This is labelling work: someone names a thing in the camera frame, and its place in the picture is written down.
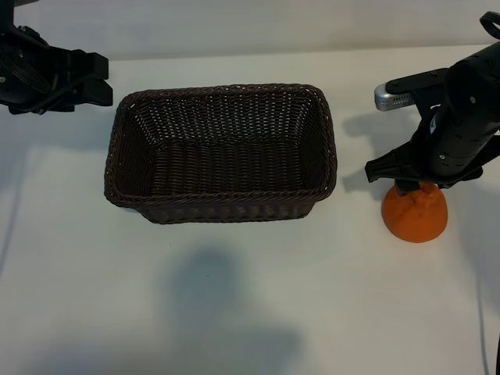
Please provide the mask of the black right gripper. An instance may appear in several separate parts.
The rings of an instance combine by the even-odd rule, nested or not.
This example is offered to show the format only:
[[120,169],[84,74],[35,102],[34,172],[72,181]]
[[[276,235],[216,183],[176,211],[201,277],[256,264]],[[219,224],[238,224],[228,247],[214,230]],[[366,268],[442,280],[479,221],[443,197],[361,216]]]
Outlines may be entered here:
[[[422,119],[412,137],[416,161],[424,175],[442,186],[450,187],[459,180],[473,180],[482,174],[479,167],[472,171],[469,164],[487,143],[487,122],[472,116],[460,117],[447,105],[440,105]],[[388,154],[366,163],[367,180],[395,180],[398,195],[421,189],[411,152],[391,150]]]

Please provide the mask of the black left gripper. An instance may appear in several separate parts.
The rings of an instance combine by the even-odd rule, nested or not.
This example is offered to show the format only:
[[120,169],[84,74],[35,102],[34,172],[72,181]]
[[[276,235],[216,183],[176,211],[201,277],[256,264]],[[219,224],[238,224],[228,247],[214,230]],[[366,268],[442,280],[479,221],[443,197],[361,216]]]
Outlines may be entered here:
[[[70,81],[90,77],[75,88],[74,104],[55,93]],[[1,104],[13,115],[68,113],[75,105],[111,106],[109,60],[95,52],[52,47],[29,27],[1,26]]]

